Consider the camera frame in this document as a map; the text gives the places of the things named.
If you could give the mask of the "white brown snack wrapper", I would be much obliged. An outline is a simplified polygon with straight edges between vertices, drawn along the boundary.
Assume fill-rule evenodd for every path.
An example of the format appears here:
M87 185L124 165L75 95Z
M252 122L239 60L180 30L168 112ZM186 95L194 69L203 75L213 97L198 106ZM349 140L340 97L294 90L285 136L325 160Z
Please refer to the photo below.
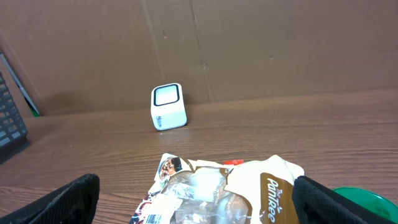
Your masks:
M277 155L229 166L165 153L130 222L298 223L292 193L303 174Z

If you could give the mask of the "red white snack bar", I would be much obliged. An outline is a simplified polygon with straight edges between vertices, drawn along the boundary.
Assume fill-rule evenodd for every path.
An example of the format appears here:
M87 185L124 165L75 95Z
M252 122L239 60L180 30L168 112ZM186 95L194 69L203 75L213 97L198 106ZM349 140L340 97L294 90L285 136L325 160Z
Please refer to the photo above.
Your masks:
M240 164L243 164L244 160L243 159L233 159L233 160L228 160L228 161L224 161L224 165L229 165L229 166L237 166Z

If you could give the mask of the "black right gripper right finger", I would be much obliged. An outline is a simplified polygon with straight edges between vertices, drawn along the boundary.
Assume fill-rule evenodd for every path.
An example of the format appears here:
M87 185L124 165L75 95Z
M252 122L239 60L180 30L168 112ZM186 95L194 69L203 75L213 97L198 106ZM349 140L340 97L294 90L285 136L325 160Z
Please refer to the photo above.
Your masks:
M304 175L294 182L292 200L300 224L393 224Z

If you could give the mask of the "green lid glass jar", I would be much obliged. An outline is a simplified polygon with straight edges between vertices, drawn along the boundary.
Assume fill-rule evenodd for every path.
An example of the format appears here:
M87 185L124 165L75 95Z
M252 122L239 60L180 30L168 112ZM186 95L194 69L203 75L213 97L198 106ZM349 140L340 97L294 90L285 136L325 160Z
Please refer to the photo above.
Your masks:
M387 198L369 190L356 187L338 187L333 189L333 191L368 209L369 211L394 223L397 223L397 205Z

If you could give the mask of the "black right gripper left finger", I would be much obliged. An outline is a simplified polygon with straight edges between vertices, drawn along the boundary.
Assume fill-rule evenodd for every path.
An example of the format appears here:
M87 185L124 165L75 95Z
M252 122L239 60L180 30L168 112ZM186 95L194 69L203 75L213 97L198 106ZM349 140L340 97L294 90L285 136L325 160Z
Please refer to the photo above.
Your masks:
M100 178L85 174L1 218L5 224L92 224Z

